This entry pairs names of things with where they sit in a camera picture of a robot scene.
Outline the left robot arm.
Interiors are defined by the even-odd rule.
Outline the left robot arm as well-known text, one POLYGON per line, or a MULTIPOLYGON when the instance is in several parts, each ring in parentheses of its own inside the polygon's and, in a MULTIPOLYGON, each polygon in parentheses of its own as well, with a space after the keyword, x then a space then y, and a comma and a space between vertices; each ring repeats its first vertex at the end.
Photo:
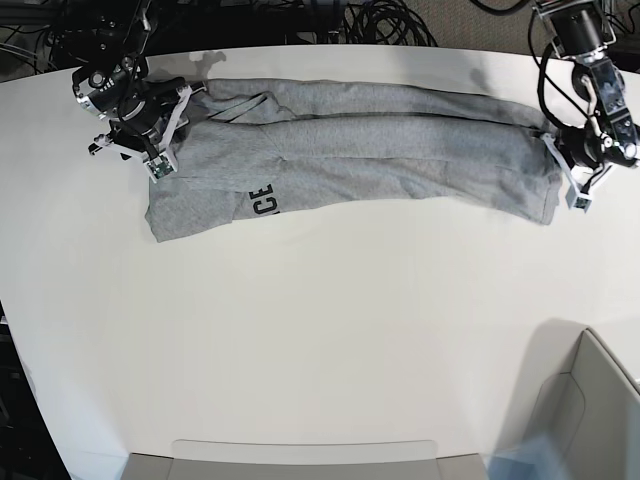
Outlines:
POLYGON ((568 179, 568 206, 586 211, 593 191, 617 166, 639 165, 639 127, 625 101, 622 75, 607 54, 616 36, 595 1, 536 1, 533 11, 551 33, 540 59, 537 95, 556 133, 543 140, 568 179), (582 127, 559 120, 546 105, 552 55, 573 63, 574 91, 587 103, 582 127))

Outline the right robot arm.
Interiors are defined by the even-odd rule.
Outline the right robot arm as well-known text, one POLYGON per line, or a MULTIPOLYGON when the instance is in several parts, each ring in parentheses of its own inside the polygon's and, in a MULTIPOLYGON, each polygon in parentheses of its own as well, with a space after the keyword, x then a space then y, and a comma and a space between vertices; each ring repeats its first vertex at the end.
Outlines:
POLYGON ((157 180, 177 171, 175 135, 188 124, 201 81, 182 76, 151 79, 147 57, 188 46, 197 18, 195 1, 82 1, 60 14, 47 44, 55 63, 73 66, 77 104, 109 125, 88 146, 143 164, 157 180))

